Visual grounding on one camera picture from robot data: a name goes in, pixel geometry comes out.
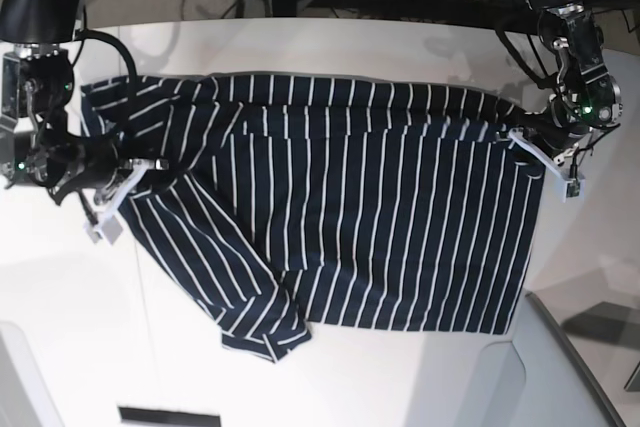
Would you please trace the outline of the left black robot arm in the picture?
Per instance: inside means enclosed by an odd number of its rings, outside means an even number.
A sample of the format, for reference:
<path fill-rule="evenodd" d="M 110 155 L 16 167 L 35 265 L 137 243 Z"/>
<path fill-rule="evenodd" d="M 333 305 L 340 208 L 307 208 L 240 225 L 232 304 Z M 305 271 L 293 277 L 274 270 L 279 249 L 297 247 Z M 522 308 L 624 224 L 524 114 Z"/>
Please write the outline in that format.
<path fill-rule="evenodd" d="M 618 84 L 602 53 L 604 42 L 587 0 L 523 0 L 536 15 L 539 40 L 556 59 L 553 74 L 536 74 L 506 35 L 509 18 L 495 27 L 509 55 L 541 90 L 550 93 L 546 108 L 538 113 L 512 115 L 510 139 L 533 155 L 558 180 L 560 197 L 583 196 L 585 180 L 579 157 L 592 150 L 595 140 L 619 128 L 623 106 Z"/>

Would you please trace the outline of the grey robot base cover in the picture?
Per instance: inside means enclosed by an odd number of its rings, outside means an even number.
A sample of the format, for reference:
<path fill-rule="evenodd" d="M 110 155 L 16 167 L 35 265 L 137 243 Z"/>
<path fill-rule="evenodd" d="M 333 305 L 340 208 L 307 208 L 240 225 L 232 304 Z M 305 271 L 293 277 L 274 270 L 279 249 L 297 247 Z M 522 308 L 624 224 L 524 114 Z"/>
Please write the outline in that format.
<path fill-rule="evenodd" d="M 24 332 L 1 322 L 1 425 L 63 426 Z"/>
<path fill-rule="evenodd" d="M 533 293 L 513 337 L 485 347 L 469 397 L 478 426 L 622 426 L 624 421 Z"/>

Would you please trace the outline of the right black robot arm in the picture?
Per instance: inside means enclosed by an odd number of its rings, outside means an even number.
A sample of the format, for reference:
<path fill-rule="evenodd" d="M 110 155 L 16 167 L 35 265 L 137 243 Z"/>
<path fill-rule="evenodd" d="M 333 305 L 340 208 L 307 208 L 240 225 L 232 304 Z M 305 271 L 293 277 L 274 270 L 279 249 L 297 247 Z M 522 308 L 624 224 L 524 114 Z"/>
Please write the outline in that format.
<path fill-rule="evenodd" d="M 85 230 L 93 242 L 114 243 L 126 197 L 146 173 L 168 167 L 124 154 L 122 135 L 138 101 L 133 57 L 118 38 L 88 27 L 85 0 L 2 0 L 1 40 L 11 46 L 1 62 L 2 187 L 39 187 L 55 204 L 92 189 L 100 209 L 82 199 Z M 112 46 L 128 73 L 123 107 L 110 129 L 93 137 L 71 133 L 66 112 L 75 75 L 64 46 L 87 40 Z"/>

